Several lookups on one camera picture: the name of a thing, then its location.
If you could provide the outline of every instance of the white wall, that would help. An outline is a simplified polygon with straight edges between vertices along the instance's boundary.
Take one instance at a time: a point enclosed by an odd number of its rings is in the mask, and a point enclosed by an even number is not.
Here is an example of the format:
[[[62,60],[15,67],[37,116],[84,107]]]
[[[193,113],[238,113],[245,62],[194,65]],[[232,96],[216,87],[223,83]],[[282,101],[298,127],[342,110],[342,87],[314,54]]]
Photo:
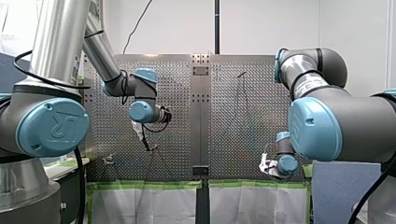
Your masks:
[[[0,3],[0,52],[16,56],[32,49],[42,0]]]
[[[391,1],[320,0],[320,45],[346,61],[346,89],[353,95],[378,93],[389,83]]]
[[[116,53],[148,0],[104,0],[104,26]],[[275,54],[318,45],[318,0],[220,1],[220,52]],[[127,53],[214,51],[213,0],[153,1]]]
[[[221,53],[276,54],[281,48],[318,46],[318,0],[220,2]]]
[[[149,0],[103,0],[104,26],[115,53]],[[154,0],[131,38],[126,53],[207,53],[213,47],[213,0]]]

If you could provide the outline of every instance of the green tape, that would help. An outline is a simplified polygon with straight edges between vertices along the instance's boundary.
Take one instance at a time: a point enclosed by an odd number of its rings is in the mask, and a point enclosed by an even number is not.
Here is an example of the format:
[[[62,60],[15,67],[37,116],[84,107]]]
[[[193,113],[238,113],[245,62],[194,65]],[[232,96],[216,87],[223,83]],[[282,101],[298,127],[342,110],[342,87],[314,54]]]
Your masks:
[[[149,182],[142,180],[117,180],[88,183],[88,189],[200,189],[201,181]]]
[[[314,166],[312,164],[305,164],[303,165],[304,175],[307,178],[312,178],[312,169]]]
[[[271,189],[307,189],[309,182],[279,183],[270,180],[209,180],[209,187],[214,189],[238,188],[242,186],[262,187]]]
[[[311,184],[309,183],[309,186],[306,188],[306,224],[309,224],[311,219],[311,196]]]
[[[88,213],[88,224],[92,224],[92,205],[93,205],[93,194],[95,188],[87,188],[87,213]]]

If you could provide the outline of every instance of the cable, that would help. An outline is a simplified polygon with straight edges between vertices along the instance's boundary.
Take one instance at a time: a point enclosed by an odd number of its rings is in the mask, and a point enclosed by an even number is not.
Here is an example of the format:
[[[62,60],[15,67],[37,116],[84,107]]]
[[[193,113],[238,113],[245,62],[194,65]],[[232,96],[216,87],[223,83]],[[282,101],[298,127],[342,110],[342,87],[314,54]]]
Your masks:
[[[128,101],[128,98],[129,98],[128,92],[127,92],[128,91],[129,75],[123,69],[121,69],[121,74],[123,75],[123,78],[122,78],[122,81],[121,81],[121,91],[122,91],[121,104],[125,105],[126,102]],[[132,74],[132,75],[134,75],[134,78],[139,79],[140,81],[145,83],[149,88],[151,88],[154,91],[155,96],[157,97],[157,90],[155,90],[155,88],[153,86],[151,86],[145,79],[137,76],[136,74]]]
[[[142,142],[147,151],[152,151],[151,148],[149,147],[148,140],[146,139],[144,127],[145,127],[144,124],[142,124],[142,136],[143,136]]]
[[[125,70],[121,70],[121,73],[123,75],[122,81],[121,81],[121,91],[122,91],[122,97],[121,97],[121,104],[125,105],[126,102],[128,101],[128,73]]]
[[[77,224],[83,224],[84,222],[84,213],[85,213],[85,172],[84,172],[84,164],[82,163],[81,154],[79,153],[78,147],[74,150],[76,154],[76,161],[78,165],[78,177],[79,177],[79,206],[78,206],[78,215],[76,218]]]
[[[86,36],[84,36],[84,39],[88,39],[88,38],[90,38],[90,37],[93,37],[93,36],[95,36],[95,35],[102,34],[102,33],[104,33],[104,32],[105,32],[104,30],[100,30],[100,31],[98,31],[98,32],[96,32],[96,33],[93,33],[93,34],[91,34],[91,35],[86,35]]]
[[[142,124],[142,125],[143,125],[143,127],[144,127],[147,131],[149,131],[149,132],[151,132],[151,133],[160,133],[160,132],[164,131],[164,130],[166,129],[166,127],[168,127],[168,124],[169,124],[169,122],[166,122],[165,126],[164,126],[163,128],[161,128],[160,130],[158,130],[158,131],[156,131],[156,130],[151,130],[151,129],[149,129],[146,125],[144,125],[144,124]]]
[[[137,20],[136,26],[134,27],[134,29],[132,30],[132,32],[129,34],[129,36],[128,36],[128,41],[126,42],[126,45],[125,45],[125,47],[124,47],[124,50],[123,50],[122,54],[125,54],[125,51],[126,51],[126,49],[128,48],[129,42],[131,41],[131,36],[134,34],[134,32],[135,32],[136,29],[137,29],[137,26],[139,26],[140,21],[141,21],[141,20],[143,19],[143,17],[145,16],[146,11],[148,10],[149,5],[151,4],[151,2],[152,2],[152,0],[149,0],[149,1],[148,1],[148,4],[146,5],[145,10],[143,11],[143,13],[142,13],[142,15],[140,16],[139,20]]]
[[[393,167],[396,165],[396,152],[393,154],[393,156],[390,158],[390,164],[385,170],[384,173],[375,181],[375,183],[367,190],[367,192],[363,195],[361,198],[361,201],[358,203],[358,206],[356,206],[355,211],[353,211],[352,216],[350,217],[348,224],[354,224],[356,221],[356,218],[358,216],[359,211],[363,208],[364,204],[367,202],[369,197],[375,192],[375,190],[384,182],[384,180],[388,177],[390,171],[393,169]]]
[[[9,106],[9,104],[11,103],[11,98],[3,99],[2,102],[3,103],[0,104],[0,115],[3,112],[3,109]]]
[[[40,81],[42,81],[42,82],[44,82],[44,83],[47,83],[47,84],[50,84],[50,85],[53,85],[53,86],[66,87],[66,88],[76,89],[76,90],[87,90],[87,89],[90,88],[89,86],[80,86],[80,87],[79,87],[79,86],[72,86],[72,85],[67,85],[67,84],[63,84],[63,83],[60,83],[60,82],[51,81],[51,80],[49,80],[49,79],[47,79],[47,78],[40,77],[40,76],[38,76],[38,75],[36,75],[36,74],[33,74],[33,73],[31,73],[31,72],[28,72],[28,71],[24,70],[23,68],[21,68],[21,67],[18,65],[18,61],[19,61],[21,58],[23,58],[23,57],[25,57],[25,56],[27,56],[27,55],[29,55],[29,54],[32,54],[32,51],[31,51],[31,50],[29,50],[29,51],[27,51],[27,52],[24,52],[24,53],[22,53],[22,54],[20,54],[20,55],[18,55],[17,57],[15,57],[14,63],[13,63],[13,64],[14,64],[14,67],[15,67],[16,69],[18,69],[20,72],[24,73],[25,75],[27,75],[27,76],[29,76],[29,77],[34,77],[34,78],[36,78],[36,79],[38,79],[38,80],[40,80]]]

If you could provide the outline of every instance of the black bracket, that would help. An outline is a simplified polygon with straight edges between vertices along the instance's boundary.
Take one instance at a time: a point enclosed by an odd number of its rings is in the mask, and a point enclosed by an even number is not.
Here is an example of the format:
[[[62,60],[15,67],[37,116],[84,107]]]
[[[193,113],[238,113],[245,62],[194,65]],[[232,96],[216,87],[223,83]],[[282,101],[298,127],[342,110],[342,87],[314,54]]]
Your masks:
[[[207,165],[192,166],[192,175],[209,175],[209,166]]]

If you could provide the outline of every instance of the robot logo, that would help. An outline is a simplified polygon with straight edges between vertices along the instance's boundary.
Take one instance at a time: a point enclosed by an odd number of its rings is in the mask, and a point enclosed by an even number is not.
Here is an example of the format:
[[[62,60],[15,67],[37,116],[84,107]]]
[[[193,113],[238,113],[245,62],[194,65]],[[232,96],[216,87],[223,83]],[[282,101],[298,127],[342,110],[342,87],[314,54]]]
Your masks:
[[[51,130],[51,136],[62,141],[75,141],[74,130],[78,128],[79,116],[56,112],[52,117],[56,125]]]

